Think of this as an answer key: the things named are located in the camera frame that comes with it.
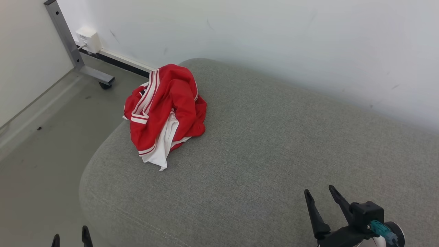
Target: black wheel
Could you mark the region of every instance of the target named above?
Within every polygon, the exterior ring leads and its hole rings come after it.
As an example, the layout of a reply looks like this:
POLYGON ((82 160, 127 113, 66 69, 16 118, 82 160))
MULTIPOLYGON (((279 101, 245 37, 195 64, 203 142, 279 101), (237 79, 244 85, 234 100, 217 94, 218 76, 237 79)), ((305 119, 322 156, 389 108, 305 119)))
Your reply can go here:
POLYGON ((112 85, 103 84, 102 82, 99 82, 99 85, 104 90, 107 90, 107 89, 111 88, 111 86, 112 86, 112 85))

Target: electrical outlet box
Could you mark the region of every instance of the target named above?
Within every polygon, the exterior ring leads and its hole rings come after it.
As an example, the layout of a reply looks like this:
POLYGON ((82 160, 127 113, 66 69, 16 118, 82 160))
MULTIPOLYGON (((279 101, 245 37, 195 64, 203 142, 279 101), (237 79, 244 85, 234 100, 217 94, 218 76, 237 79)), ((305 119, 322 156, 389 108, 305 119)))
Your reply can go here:
POLYGON ((80 46, 87 44, 86 48, 91 53, 97 53, 102 49, 101 41, 97 36, 96 30, 89 27, 82 27, 76 31, 76 36, 80 46))

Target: metal frame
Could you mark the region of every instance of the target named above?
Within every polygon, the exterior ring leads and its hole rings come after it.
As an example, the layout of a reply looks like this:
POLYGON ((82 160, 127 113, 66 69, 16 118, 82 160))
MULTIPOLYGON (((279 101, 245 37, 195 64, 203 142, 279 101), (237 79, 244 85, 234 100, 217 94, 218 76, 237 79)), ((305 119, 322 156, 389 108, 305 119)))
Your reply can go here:
POLYGON ((81 74, 91 76, 99 82, 111 86, 115 79, 114 76, 110 76, 84 64, 72 34, 70 33, 67 23, 65 22, 64 16, 62 15, 61 9, 59 8, 58 2, 56 0, 48 0, 44 3, 44 5, 46 6, 47 12, 49 12, 50 18, 55 25, 56 31, 61 38, 68 56, 72 61, 74 69, 81 74))

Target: gray fabric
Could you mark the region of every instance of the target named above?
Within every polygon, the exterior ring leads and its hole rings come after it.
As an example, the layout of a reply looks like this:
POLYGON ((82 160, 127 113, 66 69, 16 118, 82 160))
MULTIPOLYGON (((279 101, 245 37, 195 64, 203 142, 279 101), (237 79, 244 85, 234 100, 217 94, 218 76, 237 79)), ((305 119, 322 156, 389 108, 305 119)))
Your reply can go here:
POLYGON ((315 246, 303 190, 333 230, 328 191, 372 200, 406 246, 439 242, 439 138, 223 63, 183 62, 207 101, 206 132, 142 163, 124 121, 84 171, 80 202, 115 246, 315 246))

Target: teal cable connector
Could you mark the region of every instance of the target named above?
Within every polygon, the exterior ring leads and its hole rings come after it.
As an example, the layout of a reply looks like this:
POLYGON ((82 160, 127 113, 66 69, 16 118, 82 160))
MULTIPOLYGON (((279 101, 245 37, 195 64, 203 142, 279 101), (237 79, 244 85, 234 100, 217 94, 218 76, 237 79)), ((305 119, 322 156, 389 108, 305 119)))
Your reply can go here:
POLYGON ((386 242, 391 245, 394 245, 398 242, 398 237, 396 234, 394 234, 387 226, 377 220, 371 221, 371 230, 374 233, 382 236, 386 242))

